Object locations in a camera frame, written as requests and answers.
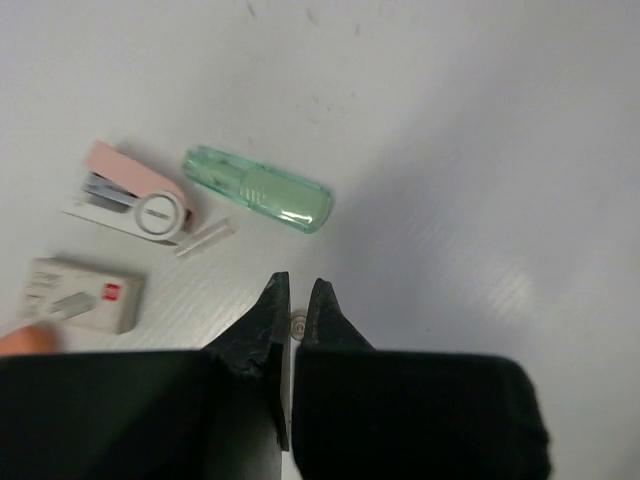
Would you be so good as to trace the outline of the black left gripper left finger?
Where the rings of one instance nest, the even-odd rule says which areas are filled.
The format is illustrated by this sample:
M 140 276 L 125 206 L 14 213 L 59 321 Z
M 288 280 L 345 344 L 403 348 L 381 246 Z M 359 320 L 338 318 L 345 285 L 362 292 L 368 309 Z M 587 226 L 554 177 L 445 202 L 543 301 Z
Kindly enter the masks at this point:
M 5 479 L 277 479 L 289 448 L 289 276 L 197 350 L 1 362 Z

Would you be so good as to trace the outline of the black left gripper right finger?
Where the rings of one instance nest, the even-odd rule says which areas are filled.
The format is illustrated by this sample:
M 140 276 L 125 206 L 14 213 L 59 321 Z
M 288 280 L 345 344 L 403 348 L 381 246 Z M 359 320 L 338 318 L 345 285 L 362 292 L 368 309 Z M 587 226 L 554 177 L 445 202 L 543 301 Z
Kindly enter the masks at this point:
M 314 284 L 297 349 L 292 450 L 305 479 L 546 479 L 534 385 L 493 355 L 374 348 Z

